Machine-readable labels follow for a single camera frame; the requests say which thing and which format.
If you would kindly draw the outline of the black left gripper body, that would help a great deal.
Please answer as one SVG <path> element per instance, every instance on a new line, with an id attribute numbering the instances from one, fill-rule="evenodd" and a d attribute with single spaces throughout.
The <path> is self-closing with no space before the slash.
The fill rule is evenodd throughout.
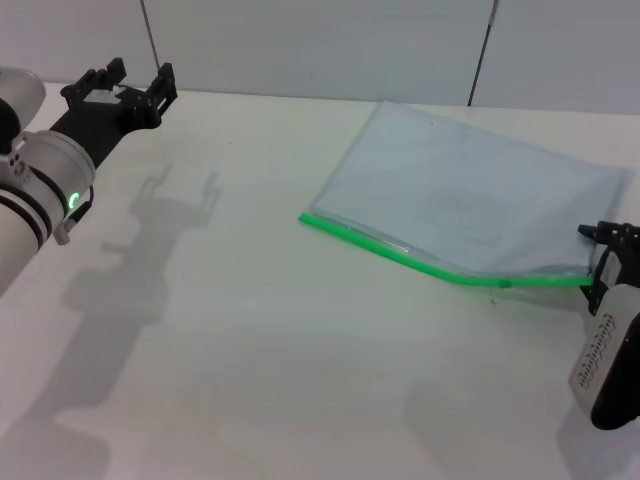
<path id="1" fill-rule="evenodd" d="M 101 101 L 82 97 L 70 85 L 61 90 L 67 111 L 51 131 L 73 140 L 88 155 L 95 168 L 106 160 L 121 140 L 138 130 L 160 126 L 163 97 L 124 87 L 118 93 L 105 91 Z"/>

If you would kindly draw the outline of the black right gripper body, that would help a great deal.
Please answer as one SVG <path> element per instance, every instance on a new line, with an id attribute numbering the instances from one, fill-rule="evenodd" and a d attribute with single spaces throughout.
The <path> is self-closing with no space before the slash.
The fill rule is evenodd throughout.
<path id="1" fill-rule="evenodd" d="M 603 245 L 605 249 L 591 271 L 591 284 L 594 285 L 594 300 L 588 302 L 591 315 L 597 313 L 604 295 L 613 286 L 625 284 L 639 287 L 639 228 L 629 223 L 606 221 L 599 221 L 596 225 L 599 226 L 599 238 L 588 240 Z M 615 260 L 619 265 L 611 282 L 605 279 L 605 267 L 609 260 Z"/>

